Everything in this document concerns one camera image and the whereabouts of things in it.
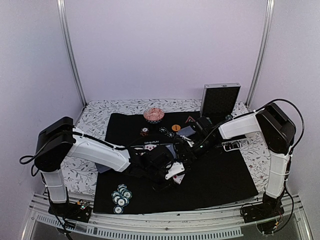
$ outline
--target white poker chip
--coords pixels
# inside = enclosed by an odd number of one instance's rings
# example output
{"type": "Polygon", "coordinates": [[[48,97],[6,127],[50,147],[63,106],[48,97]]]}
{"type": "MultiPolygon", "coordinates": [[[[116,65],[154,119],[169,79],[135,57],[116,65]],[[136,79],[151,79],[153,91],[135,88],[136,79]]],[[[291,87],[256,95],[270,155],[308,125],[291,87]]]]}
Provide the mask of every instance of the white poker chip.
{"type": "Polygon", "coordinates": [[[114,191],[112,194],[111,194],[112,198],[114,198],[115,196],[121,196],[120,192],[118,191],[114,191]]]}
{"type": "Polygon", "coordinates": [[[123,195],[125,191],[128,191],[128,189],[126,189],[126,188],[121,188],[121,189],[119,190],[119,193],[120,193],[121,195],[123,195]]]}
{"type": "Polygon", "coordinates": [[[124,206],[127,206],[129,204],[129,199],[126,198],[126,197],[123,197],[124,201],[125,201],[125,205],[124,206]]]}
{"type": "Polygon", "coordinates": [[[115,196],[114,198],[113,198],[113,202],[115,203],[115,204],[117,204],[118,203],[118,200],[121,198],[121,196],[115,196]]]}
{"type": "Polygon", "coordinates": [[[125,184],[120,184],[117,189],[120,192],[120,189],[126,189],[126,188],[127,186],[125,184]]]}
{"type": "Polygon", "coordinates": [[[122,207],[122,206],[126,205],[126,200],[121,197],[120,199],[118,199],[117,203],[119,206],[122,207]]]}
{"type": "Polygon", "coordinates": [[[129,190],[126,190],[122,193],[122,195],[124,197],[126,197],[127,199],[131,199],[132,198],[132,192],[130,192],[129,190]]]}
{"type": "Polygon", "coordinates": [[[122,206],[115,206],[113,208],[113,212],[115,214],[122,214],[124,212],[124,208],[122,206]]]}

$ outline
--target round dish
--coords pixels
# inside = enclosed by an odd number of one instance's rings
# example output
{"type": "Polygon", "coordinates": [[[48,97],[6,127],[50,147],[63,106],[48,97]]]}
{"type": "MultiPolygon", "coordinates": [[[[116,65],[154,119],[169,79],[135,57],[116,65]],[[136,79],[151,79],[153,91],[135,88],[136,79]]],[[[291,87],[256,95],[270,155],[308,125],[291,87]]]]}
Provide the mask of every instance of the round dish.
{"type": "Polygon", "coordinates": [[[165,113],[160,108],[152,107],[145,110],[143,116],[148,123],[158,124],[164,118],[165,113]]]}

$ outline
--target aluminum frame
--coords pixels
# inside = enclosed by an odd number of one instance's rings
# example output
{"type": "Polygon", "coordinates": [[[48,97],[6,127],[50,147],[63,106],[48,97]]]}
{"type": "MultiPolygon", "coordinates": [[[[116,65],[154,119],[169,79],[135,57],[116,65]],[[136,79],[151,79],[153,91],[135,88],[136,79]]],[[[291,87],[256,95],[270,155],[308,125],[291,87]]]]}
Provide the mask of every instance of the aluminum frame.
{"type": "Polygon", "coordinates": [[[245,101],[245,104],[247,105],[248,108],[250,108],[251,103],[254,98],[254,94],[257,88],[260,72],[261,72],[261,67],[263,64],[264,56],[265,56],[265,51],[267,47],[267,42],[269,38],[269,32],[271,28],[271,23],[272,23],[272,17],[274,13],[274,5],[275,5],[275,0],[268,0],[266,4],[266,11],[265,11],[265,18],[264,18],[264,26],[263,26],[263,34],[262,34],[262,39],[261,39],[261,44],[260,44],[260,50],[258,54],[258,59],[255,64],[255,69],[254,69],[254,74],[253,78],[251,81],[251,85],[249,88],[249,92],[245,101]]]}
{"type": "Polygon", "coordinates": [[[57,7],[58,7],[58,12],[59,12],[62,34],[63,34],[63,38],[64,38],[64,42],[65,42],[65,47],[66,47],[66,51],[68,54],[68,58],[69,58],[69,62],[71,65],[71,70],[72,70],[72,74],[73,74],[73,78],[74,78],[74,83],[75,83],[80,101],[81,101],[83,107],[85,107],[85,106],[87,106],[88,102],[86,100],[85,92],[84,92],[82,83],[80,81],[78,68],[76,65],[76,59],[75,59],[74,51],[73,51],[72,44],[71,44],[65,0],[57,0],[57,7]]]}
{"type": "MultiPolygon", "coordinates": [[[[129,215],[92,213],[89,223],[70,221],[77,223],[72,232],[112,240],[230,239],[242,236],[242,227],[274,219],[272,217],[257,222],[244,223],[243,217],[240,215],[241,206],[247,203],[258,204],[262,201],[262,197],[263,194],[260,193],[256,197],[236,203],[193,211],[129,215]],[[237,231],[237,233],[232,236],[228,234],[231,231],[237,231]]],[[[70,192],[69,199],[73,203],[78,199],[87,200],[91,202],[90,206],[93,207],[93,197],[91,195],[70,192]]],[[[299,196],[293,195],[293,200],[297,231],[300,233],[302,240],[312,240],[313,237],[299,196]]],[[[26,216],[27,220],[23,227],[21,240],[30,240],[35,221],[61,228],[55,217],[48,213],[49,206],[46,192],[44,194],[34,194],[26,216]]],[[[292,202],[287,194],[282,199],[282,206],[284,207],[284,215],[288,216],[292,209],[292,202]]]]}

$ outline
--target metal clip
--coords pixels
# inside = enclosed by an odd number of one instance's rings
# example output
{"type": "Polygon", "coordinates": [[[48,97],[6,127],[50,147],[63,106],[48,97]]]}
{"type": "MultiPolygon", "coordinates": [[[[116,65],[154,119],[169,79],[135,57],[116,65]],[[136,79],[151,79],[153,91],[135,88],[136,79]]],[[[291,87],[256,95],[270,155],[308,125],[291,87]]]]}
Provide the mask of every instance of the metal clip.
{"type": "Polygon", "coordinates": [[[193,146],[194,146],[194,142],[190,139],[190,138],[188,138],[188,137],[186,137],[186,136],[184,136],[184,135],[181,135],[180,136],[183,140],[185,140],[188,144],[189,144],[189,146],[192,148],[193,146]]]}
{"type": "Polygon", "coordinates": [[[242,145],[241,145],[241,141],[228,141],[228,142],[223,142],[222,146],[226,152],[230,152],[234,150],[239,150],[242,145]]]}

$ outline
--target metal rail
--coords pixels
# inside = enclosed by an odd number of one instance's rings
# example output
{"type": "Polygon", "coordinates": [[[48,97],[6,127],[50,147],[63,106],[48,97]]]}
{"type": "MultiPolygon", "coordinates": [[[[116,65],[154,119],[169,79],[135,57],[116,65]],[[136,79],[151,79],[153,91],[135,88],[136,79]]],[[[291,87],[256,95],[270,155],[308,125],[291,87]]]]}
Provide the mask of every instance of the metal rail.
{"type": "Polygon", "coordinates": [[[66,7],[65,7],[65,0],[57,0],[57,7],[58,7],[58,12],[59,12],[59,18],[60,18],[60,23],[61,23],[61,29],[62,29],[62,34],[64,37],[64,42],[69,58],[69,62],[71,65],[71,70],[74,78],[74,83],[77,89],[77,92],[79,94],[81,103],[83,107],[87,105],[87,100],[85,96],[84,89],[82,87],[77,65],[76,65],[76,59],[74,56],[74,51],[72,48],[71,44],[71,39],[70,39],[70,33],[69,33],[69,27],[68,27],[68,22],[67,22],[67,13],[66,13],[66,7]]]}
{"type": "Polygon", "coordinates": [[[275,0],[268,0],[266,4],[265,18],[264,18],[264,26],[263,26],[263,34],[260,44],[260,50],[258,54],[258,59],[255,64],[254,74],[251,81],[251,85],[249,88],[248,96],[246,98],[245,104],[248,108],[250,108],[252,100],[254,98],[254,94],[257,88],[261,67],[264,60],[264,55],[267,47],[269,32],[271,28],[272,16],[274,12],[275,0]]]}

